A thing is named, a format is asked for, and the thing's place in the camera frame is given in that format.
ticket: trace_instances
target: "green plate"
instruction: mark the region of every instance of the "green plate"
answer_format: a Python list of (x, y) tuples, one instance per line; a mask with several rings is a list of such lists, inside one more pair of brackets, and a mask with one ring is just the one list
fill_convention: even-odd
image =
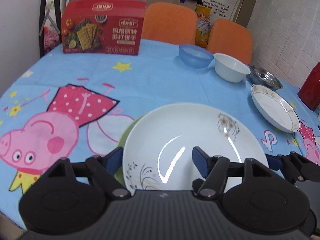
[[(129, 136), (129, 133), (131, 132), (131, 130), (133, 129), (133, 127), (136, 125), (136, 123), (142, 118), (143, 116), (140, 116), (138, 119), (134, 120), (133, 123), (131, 123), (129, 125), (129, 127), (127, 128), (127, 130), (125, 130), (125, 132), (123, 133), (123, 135), (121, 136), (121, 139), (118, 143), (118, 146), (124, 147), (125, 142), (127, 141), (127, 138)], [(117, 181), (119, 181), (122, 185), (125, 186), (124, 184), (124, 178), (123, 178), (123, 173), (122, 173), (122, 166), (119, 168), (119, 170), (116, 172), (115, 174), (115, 178)]]

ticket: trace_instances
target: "white star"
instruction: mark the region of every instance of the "white star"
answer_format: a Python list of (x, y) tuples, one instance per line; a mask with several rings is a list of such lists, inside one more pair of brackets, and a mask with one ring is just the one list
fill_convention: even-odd
[(28, 78), (33, 74), (31, 70), (26, 71), (21, 77), (22, 78)]

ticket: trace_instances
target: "yellow snack bag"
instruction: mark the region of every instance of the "yellow snack bag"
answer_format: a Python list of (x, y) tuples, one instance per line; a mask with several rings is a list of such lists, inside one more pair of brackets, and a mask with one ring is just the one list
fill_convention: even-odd
[(210, 8), (196, 5), (196, 13), (198, 15), (198, 24), (196, 31), (195, 45), (207, 48), (209, 40), (208, 18), (210, 16)]

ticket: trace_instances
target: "cartoon tablecloth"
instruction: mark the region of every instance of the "cartoon tablecloth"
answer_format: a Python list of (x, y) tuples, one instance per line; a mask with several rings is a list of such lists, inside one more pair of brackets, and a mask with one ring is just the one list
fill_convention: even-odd
[(178, 55), (176, 45), (146, 40), (139, 56), (63, 54), (58, 46), (25, 72), (0, 100), (0, 211), (25, 228), (19, 199), (50, 165), (61, 157), (81, 162), (107, 154), (134, 119), (175, 102), (231, 114), (265, 153), (296, 151), (319, 162), (320, 122), (296, 87), (283, 82), (279, 91), (300, 117), (294, 135), (261, 116), (248, 80), (226, 82), (213, 69), (186, 67)]

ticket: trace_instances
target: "pig face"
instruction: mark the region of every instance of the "pig face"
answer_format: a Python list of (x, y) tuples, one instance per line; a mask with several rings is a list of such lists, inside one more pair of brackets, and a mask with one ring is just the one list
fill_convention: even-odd
[(0, 158), (18, 171), (40, 174), (68, 157), (79, 139), (79, 128), (67, 114), (45, 112), (0, 139)]
[(320, 164), (320, 155), (318, 147), (309, 139), (304, 139), (303, 144), (307, 150), (307, 159), (313, 163)]

